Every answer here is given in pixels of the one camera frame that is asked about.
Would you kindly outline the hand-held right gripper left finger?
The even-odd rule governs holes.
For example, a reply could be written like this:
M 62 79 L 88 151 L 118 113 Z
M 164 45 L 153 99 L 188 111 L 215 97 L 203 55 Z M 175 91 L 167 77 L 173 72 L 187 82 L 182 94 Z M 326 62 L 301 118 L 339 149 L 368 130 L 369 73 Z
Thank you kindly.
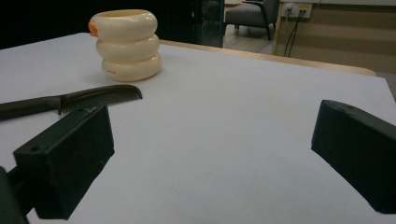
M 107 105 L 78 109 L 13 152 L 24 214 L 68 219 L 114 154 Z

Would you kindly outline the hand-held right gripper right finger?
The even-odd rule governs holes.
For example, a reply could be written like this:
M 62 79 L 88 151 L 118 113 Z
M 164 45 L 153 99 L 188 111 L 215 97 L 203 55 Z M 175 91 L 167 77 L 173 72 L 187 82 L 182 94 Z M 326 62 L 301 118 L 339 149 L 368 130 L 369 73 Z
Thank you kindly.
M 396 126 L 355 106 L 323 100 L 311 149 L 372 208 L 396 214 Z

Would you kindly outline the black comb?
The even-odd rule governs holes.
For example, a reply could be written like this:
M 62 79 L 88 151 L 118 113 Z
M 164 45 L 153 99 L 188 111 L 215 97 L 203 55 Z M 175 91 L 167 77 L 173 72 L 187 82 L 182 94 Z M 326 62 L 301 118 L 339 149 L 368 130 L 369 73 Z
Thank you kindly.
M 133 85 L 110 85 L 67 94 L 38 97 L 0 104 L 0 121 L 56 110 L 59 115 L 89 105 L 115 105 L 141 100 L 143 94 Z

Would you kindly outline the cream ringed cup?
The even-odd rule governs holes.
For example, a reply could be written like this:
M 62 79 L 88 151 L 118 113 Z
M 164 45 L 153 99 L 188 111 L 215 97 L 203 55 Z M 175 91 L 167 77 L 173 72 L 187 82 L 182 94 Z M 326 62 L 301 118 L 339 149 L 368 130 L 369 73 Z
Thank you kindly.
M 131 82 L 156 75 L 162 66 L 156 17 L 144 9 L 97 13 L 88 23 L 97 38 L 103 71 L 113 80 Z

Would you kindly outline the dark cabinet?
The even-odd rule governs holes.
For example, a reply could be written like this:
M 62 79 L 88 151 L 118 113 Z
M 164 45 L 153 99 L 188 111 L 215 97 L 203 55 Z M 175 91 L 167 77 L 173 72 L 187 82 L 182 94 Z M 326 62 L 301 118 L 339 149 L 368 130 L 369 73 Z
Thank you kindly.
M 224 0 L 169 0 L 162 39 L 221 48 Z

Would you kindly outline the wall socket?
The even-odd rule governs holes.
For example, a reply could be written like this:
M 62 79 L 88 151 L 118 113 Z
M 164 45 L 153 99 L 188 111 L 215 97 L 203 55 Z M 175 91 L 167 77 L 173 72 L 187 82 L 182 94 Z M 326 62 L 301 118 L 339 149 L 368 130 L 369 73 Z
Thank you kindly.
M 308 19 L 311 14 L 312 4 L 308 3 L 284 3 L 282 5 L 282 17 Z

